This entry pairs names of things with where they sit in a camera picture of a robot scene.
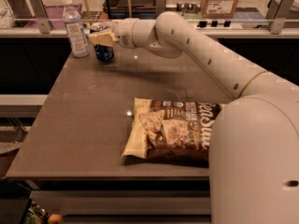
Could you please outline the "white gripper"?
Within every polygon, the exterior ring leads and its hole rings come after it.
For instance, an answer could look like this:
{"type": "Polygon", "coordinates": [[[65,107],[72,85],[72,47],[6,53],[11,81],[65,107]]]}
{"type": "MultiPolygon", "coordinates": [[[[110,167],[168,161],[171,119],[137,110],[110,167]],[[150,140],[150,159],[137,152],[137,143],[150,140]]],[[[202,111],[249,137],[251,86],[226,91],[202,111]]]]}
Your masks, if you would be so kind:
{"type": "Polygon", "coordinates": [[[89,35],[90,42],[93,45],[112,47],[118,41],[124,48],[135,49],[133,30],[137,22],[138,19],[132,18],[120,21],[104,21],[104,25],[114,31],[115,34],[109,29],[91,33],[89,35]]]}

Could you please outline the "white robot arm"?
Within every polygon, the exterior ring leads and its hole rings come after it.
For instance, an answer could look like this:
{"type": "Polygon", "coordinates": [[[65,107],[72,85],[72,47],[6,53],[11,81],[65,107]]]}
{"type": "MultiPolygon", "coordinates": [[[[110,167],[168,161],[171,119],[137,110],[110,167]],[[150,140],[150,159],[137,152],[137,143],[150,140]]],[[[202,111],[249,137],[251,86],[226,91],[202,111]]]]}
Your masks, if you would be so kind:
{"type": "Polygon", "coordinates": [[[94,45],[189,55],[232,102],[212,128],[212,224],[299,224],[299,89],[201,34],[175,12],[109,21],[94,45]]]}

